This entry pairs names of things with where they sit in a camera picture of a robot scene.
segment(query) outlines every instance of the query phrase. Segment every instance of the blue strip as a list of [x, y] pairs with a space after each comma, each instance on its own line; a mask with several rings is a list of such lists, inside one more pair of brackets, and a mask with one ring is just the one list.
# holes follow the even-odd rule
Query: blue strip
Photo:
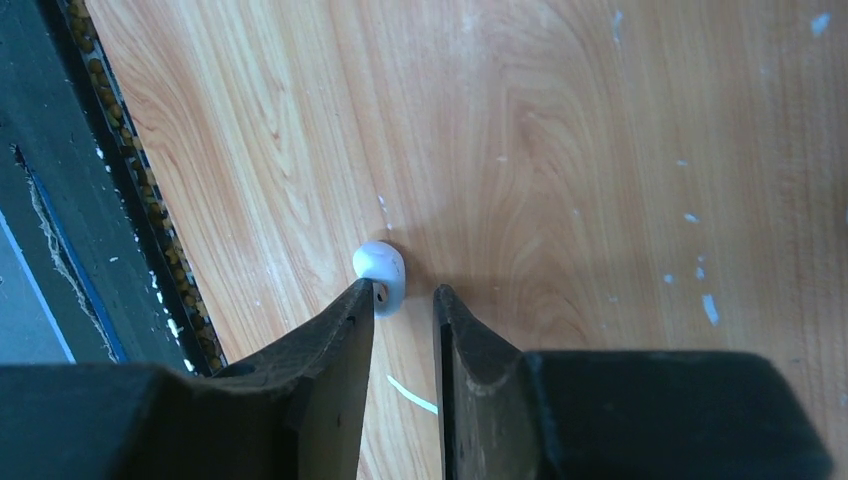
[[18, 259], [18, 263], [21, 264], [21, 270], [23, 270], [24, 276], [27, 277], [27, 281], [29, 281], [29, 285], [35, 293], [35, 298], [38, 300], [38, 304], [44, 311], [44, 316], [47, 317], [47, 321], [50, 323], [50, 327], [53, 329], [56, 339], [59, 341], [59, 346], [62, 347], [62, 351], [65, 352], [65, 358], [67, 358], [71, 363], [77, 363], [74, 359], [74, 354], [71, 352], [71, 347], [69, 347], [68, 342], [65, 341], [65, 335], [62, 334], [62, 329], [60, 329], [59, 324], [56, 323], [56, 317], [53, 316], [53, 312], [51, 312], [50, 307], [47, 306], [47, 300], [44, 299], [44, 294], [41, 293], [41, 287], [38, 286], [38, 282], [36, 282], [35, 277], [32, 276], [32, 270], [30, 270], [29, 264], [24, 258], [24, 254], [21, 251], [21, 247], [18, 245], [18, 241], [15, 240], [15, 236], [12, 235], [12, 230], [9, 229], [9, 225], [6, 223], [6, 217], [3, 216], [3, 212], [0, 212], [0, 229], [2, 229], [3, 233], [6, 234], [9, 244], [12, 246], [12, 251], [15, 252], [15, 257]]
[[103, 328], [103, 333], [106, 335], [106, 340], [112, 347], [112, 353], [115, 354], [115, 358], [118, 360], [118, 363], [129, 362], [127, 354], [124, 352], [124, 346], [118, 339], [118, 333], [115, 331], [115, 327], [114, 325], [112, 325], [112, 320], [109, 318], [109, 314], [106, 312], [106, 306], [103, 304], [103, 301], [97, 294], [97, 290], [94, 288], [94, 284], [91, 283], [91, 280], [88, 278], [88, 275], [86, 274], [85, 269], [82, 267], [82, 263], [80, 262], [76, 251], [74, 251], [73, 246], [71, 246], [71, 242], [68, 241], [68, 237], [65, 234], [65, 230], [64, 228], [62, 228], [62, 224], [59, 222], [59, 216], [56, 215], [56, 210], [53, 208], [53, 204], [50, 203], [50, 197], [47, 196], [47, 189], [44, 188], [44, 184], [41, 183], [41, 180], [38, 178], [38, 175], [36, 175], [35, 172], [32, 171], [32, 169], [27, 168], [27, 171], [30, 174], [30, 178], [32, 178], [32, 182], [35, 185], [35, 189], [38, 190], [38, 194], [41, 197], [42, 202], [44, 203], [44, 208], [47, 209], [47, 214], [50, 216], [50, 220], [56, 227], [56, 234], [59, 235], [59, 239], [62, 241], [62, 246], [65, 247], [65, 253], [67, 253], [68, 259], [73, 264], [74, 270], [77, 273], [77, 277], [79, 278], [80, 283], [82, 283], [83, 291], [85, 291], [86, 296], [88, 296], [88, 301], [91, 303], [91, 308], [94, 310], [94, 315], [100, 322], [100, 326]]

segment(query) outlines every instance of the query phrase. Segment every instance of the frayed edge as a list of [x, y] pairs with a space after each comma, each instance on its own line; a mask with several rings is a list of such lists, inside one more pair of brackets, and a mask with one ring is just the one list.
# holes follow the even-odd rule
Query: frayed edge
[[85, 295], [85, 292], [83, 292], [82, 287], [80, 287], [76, 276], [68, 270], [67, 264], [62, 259], [62, 244], [59, 241], [59, 236], [56, 235], [56, 232], [53, 229], [53, 224], [50, 222], [47, 212], [44, 210], [44, 205], [41, 202], [41, 197], [38, 194], [35, 182], [32, 177], [27, 178], [27, 182], [29, 182], [29, 195], [30, 200], [32, 201], [32, 208], [35, 210], [36, 215], [38, 215], [39, 220], [41, 220], [39, 228], [41, 228], [41, 231], [44, 232], [44, 236], [47, 237], [47, 248], [50, 250], [50, 257], [53, 260], [53, 268], [59, 272], [60, 275], [65, 277], [65, 280], [67, 280], [69, 284], [71, 284], [71, 288], [77, 297], [77, 303], [79, 303], [82, 311], [88, 315], [88, 318], [91, 320], [91, 323], [94, 325], [97, 333], [100, 334], [100, 338], [103, 339], [103, 348], [105, 348], [108, 352], [109, 359], [114, 363], [118, 363], [118, 357], [115, 355], [115, 351], [109, 344], [109, 338], [103, 330], [103, 325], [100, 324], [100, 320], [88, 304], [88, 297]]

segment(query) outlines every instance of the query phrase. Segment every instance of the white paint stroke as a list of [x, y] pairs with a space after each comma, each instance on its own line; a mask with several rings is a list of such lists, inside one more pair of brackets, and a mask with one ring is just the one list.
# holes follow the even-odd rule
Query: white paint stroke
[[710, 323], [715, 327], [718, 325], [721, 317], [718, 316], [718, 310], [715, 307], [713, 296], [710, 294], [701, 295], [701, 302], [704, 304], [704, 312], [706, 312], [707, 318], [710, 319]]
[[624, 14], [621, 13], [621, 10], [615, 11], [615, 18], [612, 19], [612, 37], [615, 39], [616, 44], [621, 43], [621, 34], [619, 33], [621, 27], [621, 20], [624, 18]]
[[419, 397], [418, 395], [410, 392], [409, 390], [406, 389], [406, 387], [401, 385], [400, 382], [395, 380], [394, 377], [392, 377], [391, 375], [386, 375], [386, 378], [389, 380], [389, 383], [391, 383], [392, 386], [395, 387], [398, 390], [398, 392], [400, 392], [400, 394], [403, 395], [404, 397], [406, 397], [409, 401], [411, 401], [412, 403], [418, 405], [419, 407], [423, 408], [424, 410], [427, 410], [428, 412], [430, 412], [434, 415], [439, 414], [439, 407], [433, 405], [432, 403], [428, 402], [427, 400], [424, 400], [423, 398]]
[[177, 327], [177, 322], [173, 318], [168, 319], [168, 329], [171, 330], [174, 338], [180, 338], [180, 333], [183, 331], [183, 327]]
[[810, 20], [810, 30], [813, 31], [813, 36], [818, 38], [827, 30], [827, 26], [830, 24], [830, 14], [822, 13], [818, 17]]

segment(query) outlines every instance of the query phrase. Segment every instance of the white paint speck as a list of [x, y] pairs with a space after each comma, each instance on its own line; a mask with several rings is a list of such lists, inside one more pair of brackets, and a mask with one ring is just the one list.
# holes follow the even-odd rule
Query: white paint speck
[[404, 397], [407, 398], [407, 400], [418, 405], [419, 407], [423, 408], [424, 410], [427, 410], [428, 412], [432, 413], [433, 415], [439, 414], [439, 407], [433, 405], [432, 403], [428, 402], [427, 400], [424, 400], [423, 398], [419, 397], [418, 395], [410, 392], [409, 390], [406, 389], [406, 387], [401, 385], [400, 382], [395, 380], [394, 377], [392, 377], [391, 375], [386, 375], [386, 378], [389, 380], [389, 383], [391, 383], [392, 386], [395, 387], [398, 392], [400, 392], [401, 395], [403, 395]]
[[471, 33], [475, 25], [477, 25], [477, 15], [463, 15], [462, 33]]
[[384, 215], [388, 216], [389, 209], [386, 207], [386, 199], [384, 199], [382, 195], [377, 195], [377, 200], [380, 201], [380, 210], [383, 211]]
[[704, 312], [707, 314], [707, 318], [710, 319], [710, 323], [715, 327], [718, 325], [720, 317], [718, 316], [718, 310], [715, 307], [713, 296], [710, 294], [701, 295], [701, 302], [704, 304]]
[[179, 338], [180, 332], [183, 331], [182, 327], [177, 327], [177, 322], [175, 322], [173, 318], [168, 319], [168, 329], [171, 330], [171, 335], [173, 335], [174, 338]]
[[813, 31], [813, 36], [818, 38], [827, 30], [827, 26], [830, 24], [830, 14], [822, 13], [818, 17], [812, 19], [810, 21], [810, 30]]
[[621, 13], [621, 10], [615, 11], [615, 18], [612, 19], [612, 38], [615, 40], [616, 44], [621, 43], [621, 35], [619, 33], [621, 27], [621, 20], [624, 18], [624, 14]]

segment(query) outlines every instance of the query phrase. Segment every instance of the wood grain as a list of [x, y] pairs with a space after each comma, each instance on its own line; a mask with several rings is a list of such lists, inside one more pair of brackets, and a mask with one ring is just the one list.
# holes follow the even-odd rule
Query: wood grain
[[765, 355], [845, 459], [845, 2], [89, 7], [230, 360], [335, 298], [361, 243], [404, 253], [361, 476], [440, 475], [436, 417], [387, 375], [435, 400], [441, 282], [522, 349]]

